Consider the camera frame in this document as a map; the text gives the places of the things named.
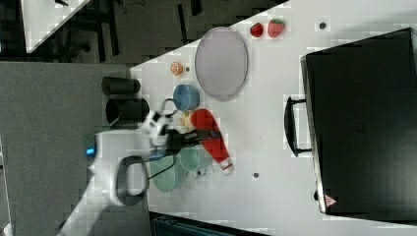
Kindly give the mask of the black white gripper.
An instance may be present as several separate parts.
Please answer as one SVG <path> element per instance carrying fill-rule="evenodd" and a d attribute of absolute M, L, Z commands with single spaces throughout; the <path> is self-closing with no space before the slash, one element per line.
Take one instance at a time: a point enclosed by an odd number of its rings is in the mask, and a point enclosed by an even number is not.
<path fill-rule="evenodd" d="M 145 119 L 142 130 L 148 136 L 151 149 L 157 154 L 177 154 L 183 148 L 203 143 L 202 139 L 220 137 L 218 131 L 193 130 L 182 135 L 171 126 L 172 115 L 151 110 Z"/>

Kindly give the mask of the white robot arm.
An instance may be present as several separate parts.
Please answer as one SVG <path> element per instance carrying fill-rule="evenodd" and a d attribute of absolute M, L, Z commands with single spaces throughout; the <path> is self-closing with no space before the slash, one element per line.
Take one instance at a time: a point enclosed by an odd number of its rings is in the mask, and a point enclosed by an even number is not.
<path fill-rule="evenodd" d="M 139 203 L 149 188 L 148 162 L 221 138 L 214 128 L 181 134 L 170 126 L 171 122 L 170 114 L 152 110 L 137 129 L 96 134 L 94 162 L 89 167 L 92 176 L 57 236 L 89 236 L 107 207 Z"/>

